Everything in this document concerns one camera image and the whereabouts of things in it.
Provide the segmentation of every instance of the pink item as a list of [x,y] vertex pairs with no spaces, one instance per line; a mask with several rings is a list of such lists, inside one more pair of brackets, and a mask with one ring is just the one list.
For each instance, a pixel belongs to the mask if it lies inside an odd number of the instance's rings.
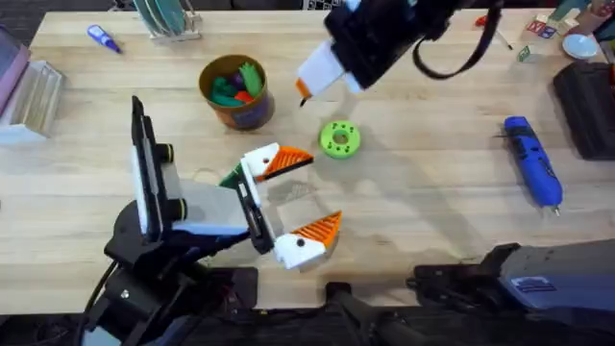
[[0,27],[0,114],[26,69],[30,51]]

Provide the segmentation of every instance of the orange cup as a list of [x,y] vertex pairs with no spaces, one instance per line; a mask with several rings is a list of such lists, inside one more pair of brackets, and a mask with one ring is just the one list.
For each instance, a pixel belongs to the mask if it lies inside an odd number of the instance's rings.
[[[252,64],[256,68],[262,80],[262,89],[254,98],[254,101],[237,107],[225,107],[211,101],[209,96],[211,95],[213,80],[216,77],[233,75],[245,62]],[[273,97],[267,90],[267,76],[260,63],[250,57],[228,55],[208,63],[199,76],[199,89],[220,121],[230,128],[254,130],[264,125],[273,115],[274,103]]]

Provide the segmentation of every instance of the wooden tabletop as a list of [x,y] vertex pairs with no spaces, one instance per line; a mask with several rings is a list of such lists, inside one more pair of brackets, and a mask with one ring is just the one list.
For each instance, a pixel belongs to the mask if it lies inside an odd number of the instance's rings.
[[[343,210],[327,261],[284,270],[249,242],[213,265],[259,269],[258,306],[313,307],[328,281],[355,285],[373,304],[414,304],[404,278],[416,264],[479,260],[494,245],[552,245],[615,235],[615,164],[583,161],[549,84],[570,62],[561,38],[522,37],[533,14],[504,13],[501,31],[471,71],[446,82],[422,76],[407,54],[358,97],[342,84],[298,108],[295,71],[327,35],[324,12],[202,12],[203,38],[156,46],[135,12],[48,13],[32,43],[35,59],[66,77],[51,139],[0,148],[0,313],[82,310],[109,263],[103,247],[133,198],[129,165],[131,95],[152,116],[157,138],[175,145],[185,179],[213,184],[256,147],[278,141],[309,150],[315,162],[260,188],[267,212],[287,230]],[[422,47],[434,68],[453,70],[474,49],[484,11],[459,12],[448,33]],[[100,24],[125,54],[86,35]],[[518,63],[521,40],[547,47]],[[203,67],[224,54],[264,66],[276,112],[261,129],[225,128],[197,88]],[[531,202],[502,138],[509,115],[524,115],[564,184],[561,216]],[[320,128],[350,119],[362,144],[336,161],[317,145]]]

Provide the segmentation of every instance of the white label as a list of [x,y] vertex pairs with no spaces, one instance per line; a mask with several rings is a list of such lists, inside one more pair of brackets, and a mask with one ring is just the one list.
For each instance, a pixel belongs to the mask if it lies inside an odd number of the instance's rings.
[[89,29],[87,29],[89,31],[90,34],[96,36],[96,37],[101,37],[102,35],[105,34],[105,32],[103,31],[103,29],[101,29],[99,26],[92,26],[89,27]]

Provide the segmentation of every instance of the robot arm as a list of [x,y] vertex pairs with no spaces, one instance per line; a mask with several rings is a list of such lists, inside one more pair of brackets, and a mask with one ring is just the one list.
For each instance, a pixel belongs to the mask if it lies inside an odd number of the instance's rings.
[[448,79],[474,66],[495,35],[504,0],[491,1],[487,22],[476,50],[458,71],[438,73],[421,60],[424,40],[437,40],[453,13],[473,0],[348,0],[325,18],[331,39],[299,67],[296,87],[308,99],[343,78],[352,92],[375,83],[415,42],[417,68],[428,77]]

